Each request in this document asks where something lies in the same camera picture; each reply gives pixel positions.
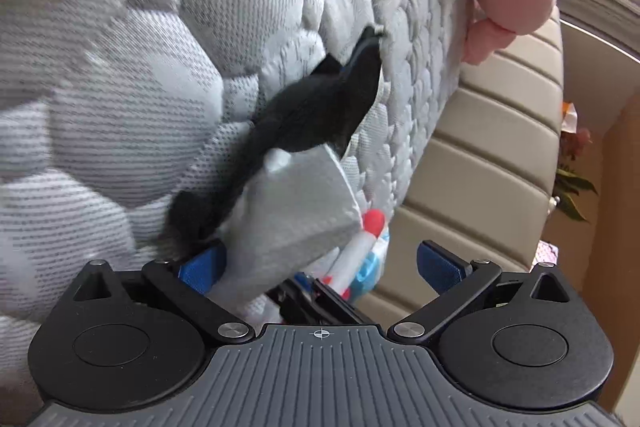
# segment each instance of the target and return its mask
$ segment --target red cap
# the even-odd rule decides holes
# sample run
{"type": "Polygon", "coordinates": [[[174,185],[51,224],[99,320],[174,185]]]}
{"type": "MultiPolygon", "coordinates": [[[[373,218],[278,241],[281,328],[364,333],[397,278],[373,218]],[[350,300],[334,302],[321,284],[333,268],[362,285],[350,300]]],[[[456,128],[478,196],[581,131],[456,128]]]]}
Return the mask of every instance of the red cap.
{"type": "Polygon", "coordinates": [[[362,227],[367,232],[380,237],[385,228],[385,214],[382,210],[372,208],[362,216],[362,227]]]}

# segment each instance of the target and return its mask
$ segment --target blue gripper pad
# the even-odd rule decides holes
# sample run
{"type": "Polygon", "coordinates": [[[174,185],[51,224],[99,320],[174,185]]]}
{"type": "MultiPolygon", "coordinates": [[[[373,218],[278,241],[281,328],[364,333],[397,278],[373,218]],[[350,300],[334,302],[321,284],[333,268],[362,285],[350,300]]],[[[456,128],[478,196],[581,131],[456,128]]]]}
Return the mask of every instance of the blue gripper pad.
{"type": "Polygon", "coordinates": [[[470,273],[470,270],[466,270],[466,266],[471,268],[467,263],[432,241],[420,243],[416,257],[418,273],[438,295],[458,284],[470,273]]]}
{"type": "Polygon", "coordinates": [[[293,279],[295,279],[307,292],[311,293],[310,280],[313,279],[310,279],[304,272],[296,272],[293,279]]]}
{"type": "Polygon", "coordinates": [[[201,295],[209,292],[226,268],[226,248],[218,243],[180,266],[178,279],[201,295]]]}

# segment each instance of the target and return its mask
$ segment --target white mattress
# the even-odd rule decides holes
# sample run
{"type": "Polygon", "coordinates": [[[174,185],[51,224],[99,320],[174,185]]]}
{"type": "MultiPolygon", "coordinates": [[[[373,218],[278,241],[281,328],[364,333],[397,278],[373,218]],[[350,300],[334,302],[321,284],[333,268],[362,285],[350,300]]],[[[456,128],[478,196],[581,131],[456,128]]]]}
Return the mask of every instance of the white mattress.
{"type": "Polygon", "coordinates": [[[28,343],[71,277],[171,251],[172,196],[223,184],[265,101],[369,23],[383,96],[342,166],[390,216],[457,85],[467,1],[0,0],[0,423],[38,405],[28,343]]]}

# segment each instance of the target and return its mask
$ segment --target green leaf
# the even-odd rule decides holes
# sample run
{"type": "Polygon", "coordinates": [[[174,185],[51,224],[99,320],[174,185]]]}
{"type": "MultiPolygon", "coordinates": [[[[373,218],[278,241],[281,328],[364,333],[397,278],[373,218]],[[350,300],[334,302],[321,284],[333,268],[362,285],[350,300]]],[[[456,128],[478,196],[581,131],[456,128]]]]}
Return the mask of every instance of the green leaf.
{"type": "Polygon", "coordinates": [[[587,218],[580,213],[578,207],[575,206],[575,201],[569,194],[558,191],[558,197],[560,198],[560,201],[558,201],[557,208],[569,219],[573,219],[574,221],[586,221],[587,223],[589,222],[587,221],[587,218]]]}
{"type": "Polygon", "coordinates": [[[570,194],[580,194],[577,188],[572,187],[566,181],[564,181],[560,176],[556,176],[556,181],[554,183],[554,188],[556,188],[561,192],[568,192],[570,194]]]}
{"type": "Polygon", "coordinates": [[[587,178],[578,176],[578,174],[573,174],[572,172],[568,172],[563,169],[556,169],[556,178],[560,178],[567,184],[572,187],[579,188],[580,190],[590,190],[591,192],[594,192],[594,194],[598,193],[593,183],[591,183],[587,178]]]}

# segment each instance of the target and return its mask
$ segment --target ribbed gray plate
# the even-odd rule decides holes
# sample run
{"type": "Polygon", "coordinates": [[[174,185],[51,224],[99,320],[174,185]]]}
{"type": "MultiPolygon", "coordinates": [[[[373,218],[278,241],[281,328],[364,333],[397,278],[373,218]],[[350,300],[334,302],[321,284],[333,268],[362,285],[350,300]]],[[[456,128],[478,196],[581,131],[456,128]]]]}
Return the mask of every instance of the ribbed gray plate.
{"type": "Polygon", "coordinates": [[[220,348],[187,390],[158,405],[90,414],[52,404],[31,427],[619,427],[592,404],[522,414],[479,403],[429,353],[373,326],[267,326],[220,348]]]}

